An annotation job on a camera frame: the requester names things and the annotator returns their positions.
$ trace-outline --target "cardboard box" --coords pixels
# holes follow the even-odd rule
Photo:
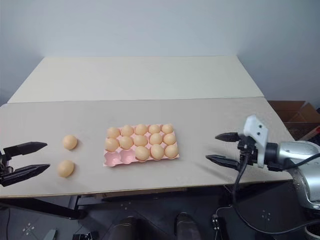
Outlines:
[[[314,137],[319,133],[320,114],[310,103],[305,101],[268,102],[295,140],[306,140],[307,136]]]

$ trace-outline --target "white table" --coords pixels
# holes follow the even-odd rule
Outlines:
[[[269,127],[271,142],[292,140],[235,56],[48,57],[0,113],[2,146],[48,143],[38,152],[16,156],[10,164],[51,164],[36,177],[1,187],[1,197],[231,184],[236,171],[209,162],[205,155],[238,158],[236,144],[214,137],[240,131],[251,114]],[[107,128],[139,123],[172,123],[180,158],[103,167]],[[62,146],[67,134],[80,141],[73,151]],[[56,173],[64,159],[76,163],[69,178]],[[290,178],[285,172],[249,166],[242,182]]]

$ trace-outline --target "egg carton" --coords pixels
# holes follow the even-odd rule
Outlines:
[[[160,146],[165,149],[168,146],[167,144],[165,144],[163,142],[164,135],[166,135],[166,134],[162,131],[160,131],[159,134],[162,136],[162,143],[160,144]],[[136,135],[137,134],[133,133],[130,137],[132,139],[134,139],[134,137]],[[145,147],[149,150],[149,152],[150,152],[150,148],[152,147],[152,144],[149,143],[149,139],[150,139],[151,135],[152,134],[150,132],[147,132],[146,134],[144,134],[144,136],[147,138],[147,141],[148,141],[148,143]],[[123,136],[120,135],[116,139],[119,141],[122,137]],[[175,143],[173,145],[178,147],[177,140],[175,141]],[[103,163],[103,166],[104,167],[114,167],[114,166],[120,165],[120,164],[131,164],[131,163],[135,163],[135,162],[145,163],[146,161],[149,161],[149,160],[159,161],[162,159],[177,159],[177,158],[179,158],[179,152],[178,152],[177,156],[175,156],[174,158],[169,158],[166,155],[163,155],[163,158],[161,158],[161,159],[154,159],[150,154],[150,157],[146,161],[139,161],[138,159],[136,159],[136,153],[135,153],[136,148],[137,148],[137,146],[135,144],[133,144],[132,147],[128,150],[122,149],[121,147],[118,147],[114,152],[104,150],[105,161]]]

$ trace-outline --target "table leg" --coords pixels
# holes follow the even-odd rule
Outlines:
[[[87,215],[84,210],[71,209],[36,198],[0,198],[0,205],[73,220],[82,219]]]

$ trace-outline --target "brown egg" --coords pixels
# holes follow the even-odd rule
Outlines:
[[[145,146],[148,144],[148,140],[146,136],[136,135],[133,139],[134,145],[138,146]]]
[[[74,149],[77,144],[78,144],[78,140],[75,136],[73,135],[67,135],[63,138],[63,147],[65,149],[68,149],[68,150],[71,150],[71,149]]]
[[[163,158],[164,154],[165,154],[165,150],[164,148],[159,145],[159,144],[155,144],[151,147],[150,149],[151,152],[151,156],[155,159],[155,160],[160,160]]]
[[[164,135],[163,142],[167,145],[172,145],[176,142],[176,136],[173,133]]]
[[[173,159],[178,155],[178,147],[176,145],[169,145],[165,148],[164,154],[168,158]]]
[[[149,143],[153,144],[161,144],[162,143],[162,136],[160,133],[154,133],[149,138]]]
[[[138,124],[134,130],[137,135],[145,135],[148,132],[148,128],[144,124]]]
[[[60,177],[66,178],[70,176],[75,169],[75,164],[70,160],[64,160],[59,163],[57,172]]]
[[[105,145],[104,149],[107,150],[108,152],[113,153],[114,151],[117,150],[117,148],[120,146],[118,139],[114,138],[107,138],[105,140]]]
[[[161,131],[165,134],[170,134],[174,131],[174,127],[169,123],[162,126]]]
[[[159,125],[153,124],[153,125],[149,126],[149,130],[148,131],[151,134],[157,134],[157,133],[160,133],[160,130],[161,130],[161,128],[160,128]]]
[[[110,127],[106,131],[106,135],[108,138],[116,139],[117,137],[120,136],[120,130],[116,127]]]
[[[134,141],[129,136],[123,136],[120,138],[119,143],[122,149],[128,150],[132,147],[132,145],[134,144]]]
[[[134,128],[130,125],[124,125],[121,129],[121,135],[130,137],[132,134],[134,134]]]
[[[139,162],[145,162],[150,156],[149,149],[145,146],[137,146],[135,149],[135,157]]]

